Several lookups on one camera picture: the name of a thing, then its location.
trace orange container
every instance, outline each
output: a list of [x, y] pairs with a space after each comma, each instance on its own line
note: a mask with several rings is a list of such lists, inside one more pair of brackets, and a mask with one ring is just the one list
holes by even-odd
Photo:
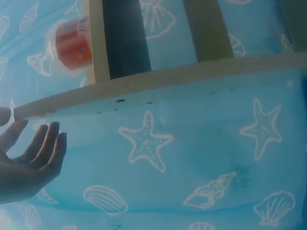
[[70, 70], [92, 63], [89, 17], [61, 24], [56, 31], [59, 60]]
[[92, 63], [89, 17], [60, 20], [46, 36], [46, 55], [61, 75], [78, 76]]

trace white starfish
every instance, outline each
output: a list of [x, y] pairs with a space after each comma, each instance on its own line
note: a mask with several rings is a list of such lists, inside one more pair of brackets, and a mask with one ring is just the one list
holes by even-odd
[[119, 133], [127, 138], [133, 148], [129, 155], [129, 163], [134, 163], [139, 159], [149, 160], [159, 171], [165, 172], [166, 165], [160, 156], [160, 148], [170, 143], [173, 135], [157, 135], [153, 133], [154, 117], [151, 111], [146, 111], [143, 126], [138, 130], [120, 127]]
[[275, 122], [277, 115], [281, 110], [281, 106], [278, 105], [265, 114], [262, 110], [262, 105], [259, 99], [254, 100], [254, 117], [255, 123], [244, 127], [240, 130], [240, 134], [254, 138], [256, 140], [256, 148], [254, 152], [255, 160], [259, 160], [265, 149], [271, 141], [281, 142], [282, 136], [275, 128]]
[[79, 10], [80, 7], [81, 7], [81, 0], [75, 0], [75, 3], [68, 10], [65, 11], [65, 14], [76, 11], [77, 14], [81, 16], [81, 12]]
[[10, 126], [14, 121], [15, 121], [15, 118], [14, 118], [14, 108], [16, 108], [15, 106], [15, 103], [13, 101], [13, 99], [11, 99], [11, 102], [10, 102], [10, 109], [11, 109], [11, 117], [8, 121], [8, 126]]

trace scallop shell print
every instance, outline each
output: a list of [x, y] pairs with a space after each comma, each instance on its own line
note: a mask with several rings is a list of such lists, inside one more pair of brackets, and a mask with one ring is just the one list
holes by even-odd
[[75, 225], [66, 225], [61, 230], [77, 230], [77, 227]]
[[277, 227], [279, 221], [295, 207], [295, 197], [292, 193], [279, 191], [254, 206], [255, 213], [260, 216], [259, 225]]
[[116, 216], [128, 210], [126, 201], [113, 189], [103, 185], [88, 187], [83, 198], [105, 211], [109, 216]]
[[206, 222], [195, 222], [189, 226], [188, 230], [215, 230], [215, 227]]
[[24, 224], [29, 228], [29, 230], [33, 230], [41, 224], [37, 209], [32, 204], [26, 202], [22, 203], [19, 210], [24, 218]]
[[140, 0], [146, 39], [167, 34], [177, 23], [177, 18], [162, 6], [163, 0]]
[[236, 172], [230, 172], [221, 175], [216, 180], [212, 180], [209, 184], [196, 188], [183, 204], [201, 209], [211, 208], [216, 199], [220, 199], [225, 195], [226, 189], [230, 186], [235, 176]]
[[7, 57], [0, 57], [0, 80], [3, 78], [5, 74], [8, 63], [9, 59]]
[[244, 46], [240, 42], [240, 40], [237, 39], [232, 34], [228, 34], [228, 36], [229, 36], [232, 52], [234, 53], [235, 57], [244, 57], [246, 54], [246, 51], [245, 51]]
[[8, 16], [2, 16], [0, 17], [0, 41], [2, 37], [4, 36], [6, 30], [10, 26], [10, 19]]
[[19, 32], [22, 33], [28, 29], [37, 20], [38, 3], [31, 7], [27, 13], [25, 13], [19, 24]]
[[252, 0], [226, 0], [226, 1], [238, 5], [248, 4], [252, 2]]

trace seashell print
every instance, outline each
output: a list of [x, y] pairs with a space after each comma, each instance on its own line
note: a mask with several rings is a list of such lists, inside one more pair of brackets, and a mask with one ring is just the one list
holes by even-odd
[[215, 230], [215, 227], [206, 222], [195, 222], [189, 226], [188, 230]]
[[252, 2], [252, 0], [226, 0], [226, 1], [238, 5], [248, 4]]
[[10, 19], [8, 16], [2, 16], [0, 17], [0, 41], [2, 37], [4, 36], [6, 30], [10, 26]]
[[116, 216], [128, 210], [126, 201], [117, 192], [103, 185], [88, 187], [84, 191], [83, 198], [109, 216]]
[[19, 24], [19, 32], [22, 33], [28, 29], [37, 20], [38, 3], [31, 7], [22, 18]]
[[66, 225], [61, 230], [77, 230], [77, 227], [75, 225]]
[[49, 194], [47, 193], [47, 191], [42, 188], [37, 194], [36, 197], [38, 199], [40, 199], [41, 201], [44, 201], [46, 203], [49, 204], [54, 204], [54, 205], [58, 205], [58, 201], [56, 201], [55, 199], [53, 199], [51, 196], [49, 196]]
[[14, 108], [16, 108], [16, 106], [15, 106], [13, 99], [11, 99], [11, 101], [10, 101], [11, 117], [10, 117], [8, 123], [6, 124], [7, 126], [10, 126], [15, 121]]
[[284, 52], [293, 52], [293, 47], [287, 34], [282, 34], [281, 43]]
[[163, 0], [140, 0], [146, 39], [167, 34], [177, 23], [177, 18], [162, 6]]
[[75, 0], [75, 3], [71, 7], [69, 7], [69, 9], [66, 10], [64, 14], [76, 12], [78, 16], [81, 16], [81, 7], [82, 7], [81, 1], [82, 0]]
[[0, 57], [0, 80], [3, 78], [9, 59], [7, 57]]
[[235, 36], [232, 34], [228, 34], [229, 40], [230, 40], [230, 45], [232, 48], [232, 51], [235, 55], [235, 57], [244, 57], [246, 54], [245, 48], [240, 42], [239, 39], [237, 39]]
[[37, 209], [32, 204], [26, 202], [22, 203], [19, 210], [24, 218], [25, 226], [27, 226], [30, 230], [33, 230], [41, 224]]
[[81, 83], [80, 83], [80, 88], [84, 87], [87, 85], [87, 81], [86, 81], [86, 76], [82, 79]]
[[215, 204], [215, 200], [225, 195], [225, 190], [229, 187], [236, 172], [221, 175], [218, 179], [212, 180], [209, 184], [198, 187], [183, 202], [186, 206], [208, 209]]
[[6, 209], [0, 208], [0, 230], [9, 229], [11, 218]]
[[47, 55], [45, 54], [34, 54], [27, 57], [28, 65], [34, 68], [39, 74], [50, 77], [51, 76], [51, 66], [48, 64], [48, 70], [44, 69], [44, 62], [47, 60]]
[[259, 225], [277, 227], [279, 220], [295, 207], [295, 197], [290, 192], [279, 191], [254, 206], [255, 213], [260, 216]]

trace blue backdrop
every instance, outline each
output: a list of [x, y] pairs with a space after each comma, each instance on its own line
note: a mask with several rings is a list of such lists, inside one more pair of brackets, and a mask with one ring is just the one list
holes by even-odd
[[[0, 0], [1, 106], [86, 85], [85, 73], [57, 74], [44, 50], [55, 22], [81, 15], [80, 1]], [[292, 51], [272, 0], [219, 3], [235, 57]], [[183, 2], [140, 5], [152, 69], [195, 63]], [[3, 205], [0, 229], [305, 229], [303, 73], [268, 74], [287, 80], [59, 118], [69, 138], [62, 174], [35, 197]], [[50, 122], [31, 121], [9, 156]]]

